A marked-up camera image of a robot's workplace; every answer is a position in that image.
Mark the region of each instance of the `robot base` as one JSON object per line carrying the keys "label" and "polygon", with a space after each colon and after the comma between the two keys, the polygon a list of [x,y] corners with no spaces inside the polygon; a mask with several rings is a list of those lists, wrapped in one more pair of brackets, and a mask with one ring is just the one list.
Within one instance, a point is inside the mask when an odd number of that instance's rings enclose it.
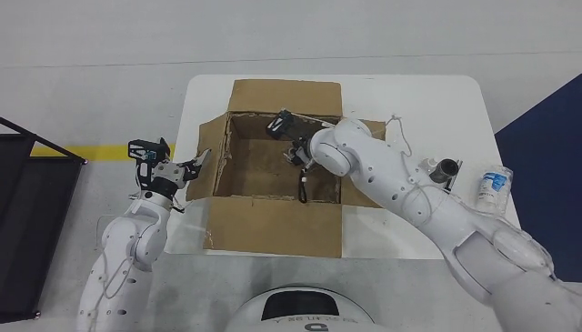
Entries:
{"label": "robot base", "polygon": [[244,303],[226,332],[247,330],[386,332],[352,300],[330,290],[297,286],[270,290]]}

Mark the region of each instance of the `black rack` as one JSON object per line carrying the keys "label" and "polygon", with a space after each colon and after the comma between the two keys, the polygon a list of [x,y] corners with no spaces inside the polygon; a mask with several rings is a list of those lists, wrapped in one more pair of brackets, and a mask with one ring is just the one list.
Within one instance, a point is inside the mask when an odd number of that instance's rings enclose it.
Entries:
{"label": "black rack", "polygon": [[[40,316],[38,300],[87,161],[0,117],[0,323]],[[35,143],[59,156],[31,156]]]}

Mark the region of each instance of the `yellow floor stripe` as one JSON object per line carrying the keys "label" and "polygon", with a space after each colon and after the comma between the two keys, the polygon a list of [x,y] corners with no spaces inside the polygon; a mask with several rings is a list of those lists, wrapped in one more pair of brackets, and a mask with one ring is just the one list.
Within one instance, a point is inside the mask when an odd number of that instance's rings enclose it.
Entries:
{"label": "yellow floor stripe", "polygon": [[[170,144],[172,154],[176,144]],[[98,145],[98,146],[65,146],[68,151],[77,154],[87,160],[105,161],[129,161],[133,160],[127,156],[127,144],[123,145]],[[46,146],[35,146],[31,156],[61,156],[61,153]]]}

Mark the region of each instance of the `open cardboard box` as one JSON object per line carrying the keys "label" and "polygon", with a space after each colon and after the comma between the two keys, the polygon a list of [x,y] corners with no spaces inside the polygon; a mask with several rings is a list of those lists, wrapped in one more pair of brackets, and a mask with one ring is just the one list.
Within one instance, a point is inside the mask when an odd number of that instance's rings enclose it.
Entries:
{"label": "open cardboard box", "polygon": [[[378,207],[347,177],[316,166],[307,174],[308,202],[297,200],[301,166],[283,153],[291,140],[274,140],[266,125],[281,108],[337,123],[342,117],[338,83],[246,79],[235,81],[228,111],[200,126],[198,151],[212,154],[186,200],[211,197],[207,249],[308,257],[341,257],[342,205]],[[302,135],[322,127],[297,119]],[[385,124],[365,121],[375,137]]]}

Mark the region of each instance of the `gray floor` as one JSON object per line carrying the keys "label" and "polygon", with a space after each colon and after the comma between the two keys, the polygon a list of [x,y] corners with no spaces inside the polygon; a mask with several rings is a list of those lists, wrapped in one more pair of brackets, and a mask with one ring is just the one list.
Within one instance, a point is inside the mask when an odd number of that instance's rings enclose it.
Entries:
{"label": "gray floor", "polygon": [[[580,73],[581,0],[0,0],[0,115],[62,145],[176,141],[200,74],[470,75],[494,131]],[[72,330],[95,224],[133,165],[84,169],[42,298],[2,331]],[[164,255],[142,330],[218,332],[252,295],[317,283],[404,331],[498,331],[439,261]]]}

